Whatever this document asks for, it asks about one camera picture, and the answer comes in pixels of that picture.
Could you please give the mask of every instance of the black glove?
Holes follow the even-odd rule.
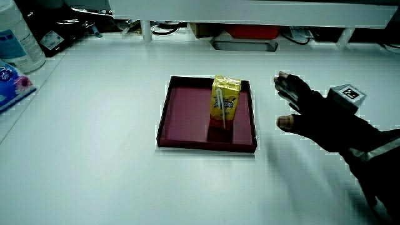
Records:
[[[338,152],[358,178],[368,204],[373,208],[377,196],[392,218],[395,218],[400,213],[399,194],[393,188],[397,186],[395,178],[399,167],[395,165],[399,157],[395,155],[399,155],[400,147],[368,162],[355,156],[350,149],[356,149],[361,154],[368,153],[400,138],[400,129],[379,131],[365,120],[336,107],[319,92],[311,90],[297,76],[280,72],[275,85],[278,94],[288,100],[289,105],[300,114],[287,117],[292,122],[289,129],[280,128],[309,138],[329,152]]]

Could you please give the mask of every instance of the tissue box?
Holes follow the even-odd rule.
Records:
[[[0,113],[35,90],[36,88],[27,76],[0,61]]]

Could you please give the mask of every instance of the pink object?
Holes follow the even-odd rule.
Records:
[[[255,152],[257,139],[249,81],[242,81],[232,131],[208,126],[213,81],[171,77],[157,134],[158,146]]]
[[[14,83],[18,91],[26,91],[32,85],[32,82],[26,76],[20,76]]]

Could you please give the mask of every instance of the plastic bottle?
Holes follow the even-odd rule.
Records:
[[[0,59],[23,73],[46,61],[14,0],[0,0]]]

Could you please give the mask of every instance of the yellow juice box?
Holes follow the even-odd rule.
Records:
[[[210,126],[232,129],[241,83],[240,79],[215,77],[211,91]]]

